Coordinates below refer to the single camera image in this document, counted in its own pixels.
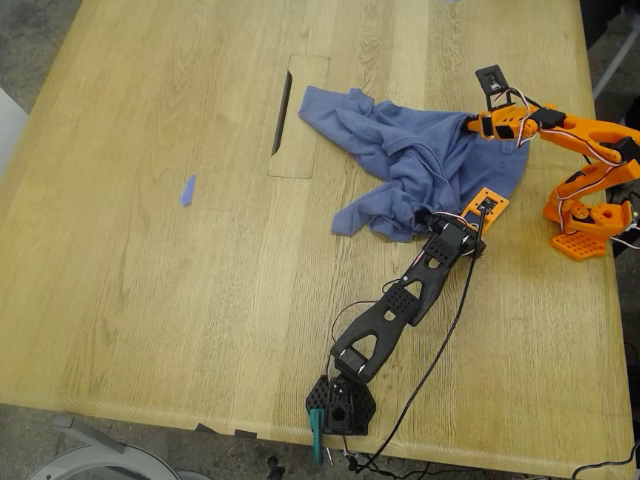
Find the small blue object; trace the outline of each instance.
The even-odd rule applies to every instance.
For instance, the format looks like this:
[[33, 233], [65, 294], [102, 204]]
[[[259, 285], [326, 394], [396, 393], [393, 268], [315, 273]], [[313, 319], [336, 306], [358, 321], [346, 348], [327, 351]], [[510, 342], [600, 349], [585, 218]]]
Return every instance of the small blue object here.
[[309, 412], [309, 426], [313, 437], [313, 463], [322, 464], [322, 426], [324, 425], [324, 408], [312, 408]]
[[331, 229], [339, 235], [369, 224], [408, 242], [426, 233], [414, 220], [417, 210], [460, 213], [483, 187], [508, 198], [527, 163], [528, 144], [516, 149], [513, 141], [463, 133], [467, 113], [374, 104], [357, 88], [345, 94], [309, 86], [298, 113], [385, 182], [336, 213]]
[[184, 192], [182, 192], [182, 196], [180, 197], [180, 203], [182, 203], [183, 207], [187, 205], [191, 205], [191, 198], [193, 197], [193, 189], [196, 186], [196, 176], [191, 175], [189, 180], [187, 180], [187, 184], [184, 187]]

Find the wooden table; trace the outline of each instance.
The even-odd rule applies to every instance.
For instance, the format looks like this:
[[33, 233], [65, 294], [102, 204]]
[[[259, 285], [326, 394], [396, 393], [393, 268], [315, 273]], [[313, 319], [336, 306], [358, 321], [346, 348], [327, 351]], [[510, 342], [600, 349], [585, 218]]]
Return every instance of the wooden table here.
[[[0, 188], [0, 401], [309, 444], [303, 402], [333, 317], [378, 298], [422, 242], [330, 233], [378, 181], [301, 122], [303, 88], [478, 112], [474, 71], [495, 63], [532, 98], [593, 115], [577, 0], [85, 0]], [[532, 142], [387, 454], [554, 476], [628, 455], [613, 261], [553, 250], [541, 213], [580, 162]], [[354, 449], [390, 431], [466, 269], [370, 384], [378, 413]]]

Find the floor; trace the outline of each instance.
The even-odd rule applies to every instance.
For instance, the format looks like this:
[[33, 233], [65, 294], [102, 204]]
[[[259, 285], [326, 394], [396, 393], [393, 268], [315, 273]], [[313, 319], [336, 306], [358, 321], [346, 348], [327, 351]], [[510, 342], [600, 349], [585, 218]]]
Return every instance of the floor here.
[[[2, 0], [0, 2], [0, 86], [27, 112], [36, 101], [80, 0]], [[621, 18], [589, 51], [591, 76], [597, 80], [608, 59], [624, 40], [628, 27]], [[596, 102], [598, 118], [618, 121], [628, 104], [640, 95], [640, 41]], [[616, 262], [623, 327], [627, 342], [640, 347], [640, 255], [623, 253]], [[51, 425], [52, 414], [0, 405], [0, 480], [26, 479], [40, 465], [74, 445]], [[265, 478], [267, 459], [275, 455], [286, 468], [285, 477], [347, 479], [353, 474], [339, 452], [334, 467], [314, 466], [308, 447], [173, 430], [105, 419], [85, 419], [112, 438], [143, 447], [176, 469], [204, 473], [212, 479]], [[424, 463], [384, 458], [381, 468], [398, 473], [424, 468]], [[432, 465], [433, 472], [447, 466]], [[374, 478], [363, 473], [361, 478]], [[443, 480], [507, 480], [521, 474], [471, 470], [445, 473]]]

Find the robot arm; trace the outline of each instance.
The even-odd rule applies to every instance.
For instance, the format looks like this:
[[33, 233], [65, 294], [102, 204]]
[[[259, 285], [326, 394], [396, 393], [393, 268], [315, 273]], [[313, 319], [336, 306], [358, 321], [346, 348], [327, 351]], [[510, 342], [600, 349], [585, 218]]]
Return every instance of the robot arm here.
[[[544, 215], [560, 224], [551, 244], [574, 260], [604, 255], [609, 238], [634, 223], [631, 203], [600, 203], [589, 207], [584, 195], [640, 178], [640, 132], [623, 125], [566, 114], [553, 105], [541, 106], [509, 87], [497, 65], [476, 72], [488, 110], [464, 124], [486, 140], [516, 140], [519, 147], [536, 135], [597, 162], [586, 165], [553, 189]], [[516, 106], [511, 95], [520, 97]], [[495, 102], [505, 96], [505, 103]]]

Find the teal clip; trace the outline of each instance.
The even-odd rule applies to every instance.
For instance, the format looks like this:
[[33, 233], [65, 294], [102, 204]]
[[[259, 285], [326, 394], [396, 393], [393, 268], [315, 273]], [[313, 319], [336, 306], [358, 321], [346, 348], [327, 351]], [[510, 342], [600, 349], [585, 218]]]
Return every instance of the teal clip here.
[[309, 412], [309, 426], [313, 435], [313, 463], [322, 464], [322, 427], [324, 425], [324, 408], [312, 408]]

